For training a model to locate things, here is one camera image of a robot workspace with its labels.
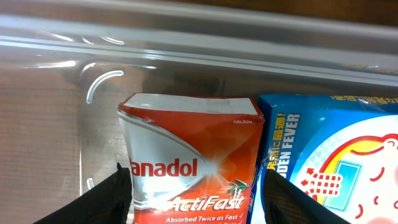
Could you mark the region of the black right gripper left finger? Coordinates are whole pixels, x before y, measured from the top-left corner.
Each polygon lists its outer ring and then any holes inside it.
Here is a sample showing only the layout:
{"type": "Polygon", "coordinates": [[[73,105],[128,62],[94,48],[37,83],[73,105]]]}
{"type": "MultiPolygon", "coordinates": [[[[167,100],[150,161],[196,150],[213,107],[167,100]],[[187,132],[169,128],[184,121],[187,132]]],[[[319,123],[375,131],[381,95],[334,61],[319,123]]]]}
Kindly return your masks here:
{"type": "Polygon", "coordinates": [[[132,201],[129,169],[117,171],[68,205],[35,224],[124,224],[132,201]]]}

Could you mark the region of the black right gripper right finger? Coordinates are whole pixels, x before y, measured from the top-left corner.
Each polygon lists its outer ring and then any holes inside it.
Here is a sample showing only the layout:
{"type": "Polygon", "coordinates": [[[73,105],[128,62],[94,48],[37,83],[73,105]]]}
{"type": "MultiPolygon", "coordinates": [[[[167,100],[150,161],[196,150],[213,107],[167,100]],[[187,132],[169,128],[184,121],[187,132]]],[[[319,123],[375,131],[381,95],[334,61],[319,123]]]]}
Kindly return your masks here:
{"type": "Polygon", "coordinates": [[[262,193],[267,224],[349,224],[274,170],[266,171],[262,193]]]}

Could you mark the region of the blue Cool Fever box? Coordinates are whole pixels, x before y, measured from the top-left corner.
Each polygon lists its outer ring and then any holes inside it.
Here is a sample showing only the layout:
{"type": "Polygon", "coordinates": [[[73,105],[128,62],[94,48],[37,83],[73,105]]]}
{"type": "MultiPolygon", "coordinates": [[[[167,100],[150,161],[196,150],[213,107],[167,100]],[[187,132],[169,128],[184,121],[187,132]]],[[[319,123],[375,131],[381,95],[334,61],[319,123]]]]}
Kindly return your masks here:
{"type": "Polygon", "coordinates": [[[397,222],[397,99],[261,95],[265,117],[248,223],[264,223],[274,170],[351,223],[397,222]]]}

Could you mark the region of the red Panadol ActiFast box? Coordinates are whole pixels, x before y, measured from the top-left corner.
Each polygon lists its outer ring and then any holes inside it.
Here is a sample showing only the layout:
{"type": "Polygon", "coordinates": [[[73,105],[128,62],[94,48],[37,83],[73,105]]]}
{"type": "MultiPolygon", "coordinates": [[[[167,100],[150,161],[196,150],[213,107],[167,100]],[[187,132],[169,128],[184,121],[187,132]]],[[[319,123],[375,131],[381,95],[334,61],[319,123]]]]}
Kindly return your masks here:
{"type": "Polygon", "coordinates": [[[250,98],[135,93],[118,105],[135,223],[245,223],[264,117],[250,98]]]}

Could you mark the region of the clear plastic container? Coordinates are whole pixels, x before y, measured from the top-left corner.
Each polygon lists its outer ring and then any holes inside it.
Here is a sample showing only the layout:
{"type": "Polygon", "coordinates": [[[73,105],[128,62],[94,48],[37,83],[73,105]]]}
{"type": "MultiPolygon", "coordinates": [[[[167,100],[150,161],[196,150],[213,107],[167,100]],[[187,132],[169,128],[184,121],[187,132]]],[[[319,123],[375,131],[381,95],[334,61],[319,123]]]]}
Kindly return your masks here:
{"type": "Polygon", "coordinates": [[[117,104],[397,96],[397,30],[140,1],[1,3],[1,222],[32,223],[127,165],[117,104]]]}

